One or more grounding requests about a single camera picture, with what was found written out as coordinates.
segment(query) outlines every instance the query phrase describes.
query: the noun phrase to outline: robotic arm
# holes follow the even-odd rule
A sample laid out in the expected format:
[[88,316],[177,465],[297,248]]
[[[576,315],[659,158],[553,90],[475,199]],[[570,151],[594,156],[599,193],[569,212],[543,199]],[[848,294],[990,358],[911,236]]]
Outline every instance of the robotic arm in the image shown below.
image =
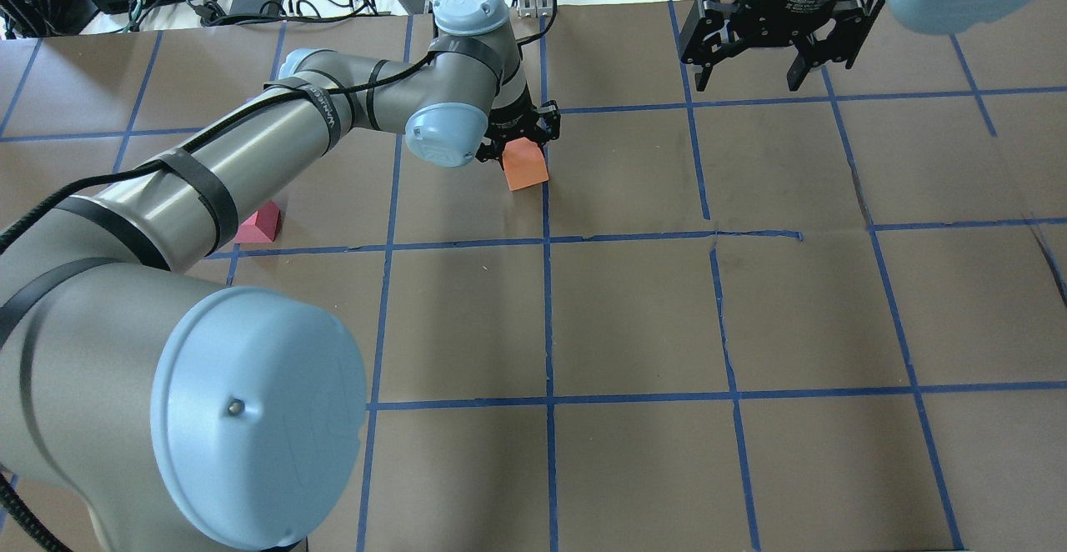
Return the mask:
[[[704,91],[718,63],[749,48],[794,46],[796,61],[786,82],[797,91],[812,68],[829,62],[856,63],[878,13],[889,2],[912,31],[947,35],[978,22],[992,22],[1032,0],[696,0],[679,40],[683,63],[698,66],[697,90]],[[829,34],[819,31],[833,21]]]
[[289,549],[340,496],[366,400],[352,336],[280,294],[176,273],[354,127],[444,167],[555,139],[504,0],[434,10],[419,63],[293,51],[256,99],[0,238],[0,460],[78,492],[105,549]]

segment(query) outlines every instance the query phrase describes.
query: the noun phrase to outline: pink block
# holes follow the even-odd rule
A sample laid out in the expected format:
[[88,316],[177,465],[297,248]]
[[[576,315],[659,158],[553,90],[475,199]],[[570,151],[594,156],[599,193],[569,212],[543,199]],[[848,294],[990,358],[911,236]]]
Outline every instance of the pink block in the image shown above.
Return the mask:
[[237,227],[234,243],[270,243],[277,236],[277,225],[282,210],[277,204],[268,202]]

